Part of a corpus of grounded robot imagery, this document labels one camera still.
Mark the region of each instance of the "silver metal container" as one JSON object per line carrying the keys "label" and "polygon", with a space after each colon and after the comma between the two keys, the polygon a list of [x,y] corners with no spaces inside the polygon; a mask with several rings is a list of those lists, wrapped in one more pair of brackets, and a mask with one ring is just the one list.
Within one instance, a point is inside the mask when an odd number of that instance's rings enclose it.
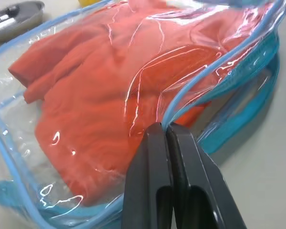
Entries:
{"label": "silver metal container", "polygon": [[25,1],[0,10],[0,42],[11,40],[42,23],[44,3]]}

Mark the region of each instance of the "transparent vinyl bag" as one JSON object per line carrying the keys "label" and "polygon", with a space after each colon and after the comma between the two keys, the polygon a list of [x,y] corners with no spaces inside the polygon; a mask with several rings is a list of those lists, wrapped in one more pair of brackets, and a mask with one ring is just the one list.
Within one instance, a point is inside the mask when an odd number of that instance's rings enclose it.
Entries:
{"label": "transparent vinyl bag", "polygon": [[254,82],[285,13],[286,0],[102,1],[3,45],[0,204],[40,228],[118,227],[144,130],[192,126],[213,99]]}

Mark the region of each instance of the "folded orange fabric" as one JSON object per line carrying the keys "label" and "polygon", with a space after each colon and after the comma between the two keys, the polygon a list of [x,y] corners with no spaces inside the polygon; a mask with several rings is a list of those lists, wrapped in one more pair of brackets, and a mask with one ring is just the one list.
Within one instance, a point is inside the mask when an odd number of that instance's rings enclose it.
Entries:
{"label": "folded orange fabric", "polygon": [[[33,44],[9,71],[28,87],[28,103],[44,100],[35,135],[73,194],[89,205],[118,183],[145,129],[161,121],[186,82],[248,37],[265,12],[129,0]],[[241,58],[205,77],[184,104]],[[177,122],[190,126],[206,106]]]}

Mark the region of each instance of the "clip jaw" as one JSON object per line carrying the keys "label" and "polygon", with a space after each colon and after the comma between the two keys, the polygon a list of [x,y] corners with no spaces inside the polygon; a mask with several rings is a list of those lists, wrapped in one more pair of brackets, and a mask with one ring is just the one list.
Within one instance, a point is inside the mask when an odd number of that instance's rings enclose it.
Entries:
{"label": "clip jaw", "polygon": [[144,135],[126,176],[122,229],[246,229],[225,180],[186,128]]}

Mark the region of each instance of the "orange shirt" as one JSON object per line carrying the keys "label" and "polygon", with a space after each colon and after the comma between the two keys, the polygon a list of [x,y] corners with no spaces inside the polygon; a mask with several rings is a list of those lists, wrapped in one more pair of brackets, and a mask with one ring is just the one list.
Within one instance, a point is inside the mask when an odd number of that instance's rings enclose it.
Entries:
{"label": "orange shirt", "polygon": [[[145,129],[161,121],[186,82],[248,37],[265,12],[129,0],[33,44],[9,71],[28,87],[28,103],[44,100],[35,135],[73,194],[89,205],[123,180]],[[205,77],[180,106],[240,60]],[[205,106],[177,122],[190,126]]]}

